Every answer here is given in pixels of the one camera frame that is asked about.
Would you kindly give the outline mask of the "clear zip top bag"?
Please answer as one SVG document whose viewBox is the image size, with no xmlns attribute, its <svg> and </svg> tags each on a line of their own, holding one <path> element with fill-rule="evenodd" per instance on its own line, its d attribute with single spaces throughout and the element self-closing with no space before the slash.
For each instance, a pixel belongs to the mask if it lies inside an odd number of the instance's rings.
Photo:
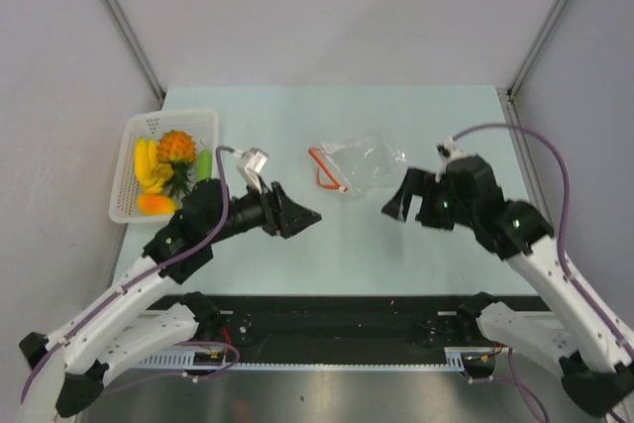
<svg viewBox="0 0 634 423">
<path fill-rule="evenodd" d="M 353 196 L 398 185 L 407 169 L 405 153 L 378 130 L 308 149 L 318 187 Z"/>
</svg>

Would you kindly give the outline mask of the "green fake pepper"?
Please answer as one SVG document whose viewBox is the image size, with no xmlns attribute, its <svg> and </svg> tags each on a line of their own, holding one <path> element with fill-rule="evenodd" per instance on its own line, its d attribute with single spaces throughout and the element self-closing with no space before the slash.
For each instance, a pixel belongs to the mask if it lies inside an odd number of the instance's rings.
<svg viewBox="0 0 634 423">
<path fill-rule="evenodd" d="M 206 180 L 211 177 L 213 168 L 213 157 L 210 149 L 201 144 L 200 151 L 196 157 L 196 178 L 198 181 Z"/>
</svg>

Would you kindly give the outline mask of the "orange fake pineapple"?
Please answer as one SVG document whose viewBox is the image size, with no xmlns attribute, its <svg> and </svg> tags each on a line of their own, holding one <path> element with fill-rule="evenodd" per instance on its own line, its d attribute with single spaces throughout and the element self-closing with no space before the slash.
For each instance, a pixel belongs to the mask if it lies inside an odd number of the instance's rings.
<svg viewBox="0 0 634 423">
<path fill-rule="evenodd" d="M 168 196 L 180 198 L 186 195 L 190 190 L 189 171 L 196 159 L 192 137 L 182 131 L 165 133 L 158 142 L 157 159 L 159 164 L 168 164 L 172 170 L 172 176 L 166 182 Z"/>
</svg>

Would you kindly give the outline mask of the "orange fake mango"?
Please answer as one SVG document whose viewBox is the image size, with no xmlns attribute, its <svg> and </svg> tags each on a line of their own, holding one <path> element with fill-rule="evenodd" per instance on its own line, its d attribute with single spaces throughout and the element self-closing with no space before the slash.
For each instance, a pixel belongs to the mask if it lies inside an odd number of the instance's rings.
<svg viewBox="0 0 634 423">
<path fill-rule="evenodd" d="M 171 215 L 177 206 L 168 196 L 161 194 L 141 194 L 136 200 L 139 211 L 147 216 Z"/>
</svg>

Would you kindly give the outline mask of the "yellow fake banana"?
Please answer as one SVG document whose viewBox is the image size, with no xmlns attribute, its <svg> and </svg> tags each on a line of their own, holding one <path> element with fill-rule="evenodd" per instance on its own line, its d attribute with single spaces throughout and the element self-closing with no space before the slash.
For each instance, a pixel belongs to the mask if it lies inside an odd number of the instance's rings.
<svg viewBox="0 0 634 423">
<path fill-rule="evenodd" d="M 138 138 L 134 148 L 135 177 L 147 194 L 159 194 L 173 177 L 169 163 L 158 160 L 158 146 L 154 140 Z"/>
</svg>

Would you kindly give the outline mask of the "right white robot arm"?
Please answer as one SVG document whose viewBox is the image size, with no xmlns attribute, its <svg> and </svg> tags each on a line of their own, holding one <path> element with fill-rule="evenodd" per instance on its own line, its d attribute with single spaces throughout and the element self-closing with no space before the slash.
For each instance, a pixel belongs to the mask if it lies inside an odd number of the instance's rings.
<svg viewBox="0 0 634 423">
<path fill-rule="evenodd" d="M 558 251 L 554 227 L 530 203 L 509 200 L 479 156 L 446 163 L 441 173 L 410 167 L 381 212 L 406 220 L 413 197 L 424 227 L 473 231 L 475 240 L 521 275 L 560 322 L 556 330 L 480 292 L 459 309 L 469 345 L 504 344 L 557 378 L 584 413 L 602 418 L 633 392 L 633 332 L 589 289 Z"/>
</svg>

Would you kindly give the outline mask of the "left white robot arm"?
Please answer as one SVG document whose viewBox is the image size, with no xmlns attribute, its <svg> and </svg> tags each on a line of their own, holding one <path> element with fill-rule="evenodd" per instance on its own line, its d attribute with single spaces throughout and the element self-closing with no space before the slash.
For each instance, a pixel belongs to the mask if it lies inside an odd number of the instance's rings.
<svg viewBox="0 0 634 423">
<path fill-rule="evenodd" d="M 140 315 L 208 264 L 213 244 L 252 229 L 288 239 L 320 219 L 277 182 L 249 188 L 240 198 L 230 198 L 221 179 L 198 182 L 126 274 L 65 326 L 49 334 L 33 332 L 21 341 L 32 372 L 18 421 L 72 417 L 151 355 L 186 341 L 212 341 L 219 312 L 200 292 L 184 294 L 153 318 Z"/>
</svg>

